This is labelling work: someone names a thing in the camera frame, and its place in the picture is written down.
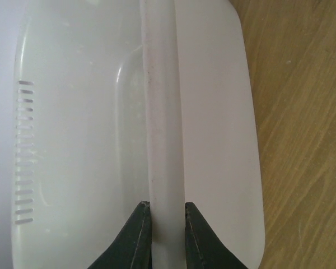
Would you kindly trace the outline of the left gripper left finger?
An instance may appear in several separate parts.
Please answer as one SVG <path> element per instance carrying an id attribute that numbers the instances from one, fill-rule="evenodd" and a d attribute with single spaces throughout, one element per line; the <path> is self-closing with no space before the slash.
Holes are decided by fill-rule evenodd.
<path id="1" fill-rule="evenodd" d="M 151 245 L 150 203 L 142 201 L 108 249 L 89 268 L 151 268 Z"/>

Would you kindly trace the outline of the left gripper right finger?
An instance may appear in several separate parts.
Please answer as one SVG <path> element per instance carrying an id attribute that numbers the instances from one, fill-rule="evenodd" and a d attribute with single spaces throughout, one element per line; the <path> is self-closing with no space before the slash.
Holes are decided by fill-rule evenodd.
<path id="1" fill-rule="evenodd" d="M 187 268 L 246 268 L 192 202 L 185 204 L 185 252 Z"/>

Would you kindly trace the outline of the white plastic basin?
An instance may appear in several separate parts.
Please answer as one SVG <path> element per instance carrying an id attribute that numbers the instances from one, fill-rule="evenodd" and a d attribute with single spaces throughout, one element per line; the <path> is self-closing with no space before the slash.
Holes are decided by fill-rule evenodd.
<path id="1" fill-rule="evenodd" d="M 185 198 L 248 268 L 265 228 L 239 16 L 177 1 Z M 87 268 L 149 199 L 138 1 L 27 1 L 15 60 L 14 268 Z"/>

